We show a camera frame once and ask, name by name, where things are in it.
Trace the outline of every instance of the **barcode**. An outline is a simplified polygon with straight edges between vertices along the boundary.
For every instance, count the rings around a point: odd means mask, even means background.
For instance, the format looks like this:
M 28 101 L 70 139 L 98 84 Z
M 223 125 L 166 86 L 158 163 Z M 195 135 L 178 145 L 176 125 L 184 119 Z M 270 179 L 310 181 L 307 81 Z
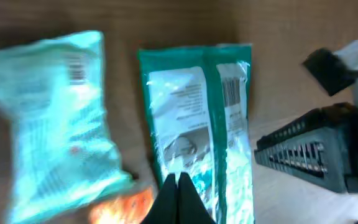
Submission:
M 85 56 L 83 54 L 68 55 L 68 73 L 70 74 L 71 84 L 84 83 L 85 73 Z
M 240 103 L 240 79 L 225 78 L 222 81 L 224 107 Z

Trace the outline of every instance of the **black object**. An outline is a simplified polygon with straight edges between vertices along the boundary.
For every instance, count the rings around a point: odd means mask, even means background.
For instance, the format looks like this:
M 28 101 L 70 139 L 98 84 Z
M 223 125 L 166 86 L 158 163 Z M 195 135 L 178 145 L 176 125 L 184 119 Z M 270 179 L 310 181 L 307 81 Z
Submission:
M 358 78 L 358 71 L 349 70 L 338 56 L 324 48 L 310 54 L 303 65 L 329 96 L 347 88 Z
M 334 192 L 358 192 L 358 108 L 314 109 L 257 141 L 258 164 Z
M 187 173 L 169 174 L 142 224 L 215 224 Z

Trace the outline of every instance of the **orange packet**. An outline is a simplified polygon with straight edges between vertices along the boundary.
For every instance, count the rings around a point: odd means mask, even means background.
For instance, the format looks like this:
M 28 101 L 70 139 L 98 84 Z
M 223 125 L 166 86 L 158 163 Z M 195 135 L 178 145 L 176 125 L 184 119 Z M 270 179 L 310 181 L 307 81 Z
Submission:
M 154 202 L 153 189 L 149 187 L 135 195 L 118 196 L 91 209 L 92 224 L 139 224 Z

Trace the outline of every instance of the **snack bag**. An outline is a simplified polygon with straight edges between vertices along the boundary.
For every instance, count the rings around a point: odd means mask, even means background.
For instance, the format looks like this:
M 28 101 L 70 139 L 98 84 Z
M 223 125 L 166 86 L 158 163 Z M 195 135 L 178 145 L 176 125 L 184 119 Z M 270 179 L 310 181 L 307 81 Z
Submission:
M 122 195 L 102 202 L 89 213 L 91 224 L 140 224 L 154 202 L 151 187 L 134 195 Z
M 9 223 L 36 223 L 132 186 L 103 106 L 103 35 L 0 50 L 0 112 L 11 121 Z
M 251 46 L 141 50 L 139 60 L 160 185 L 187 172 L 218 223 L 253 223 Z

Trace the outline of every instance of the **white label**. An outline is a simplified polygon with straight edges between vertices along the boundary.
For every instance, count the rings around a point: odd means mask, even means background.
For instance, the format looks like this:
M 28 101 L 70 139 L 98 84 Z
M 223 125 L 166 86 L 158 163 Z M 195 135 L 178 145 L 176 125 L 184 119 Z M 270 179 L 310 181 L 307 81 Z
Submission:
M 203 70 L 151 72 L 147 85 L 163 176 L 175 173 L 179 178 L 181 171 L 191 178 L 206 176 L 209 180 L 195 186 L 214 217 L 213 137 Z
M 227 146 L 237 148 L 240 138 L 247 142 L 247 69 L 248 63 L 216 65 L 221 76 L 226 117 Z

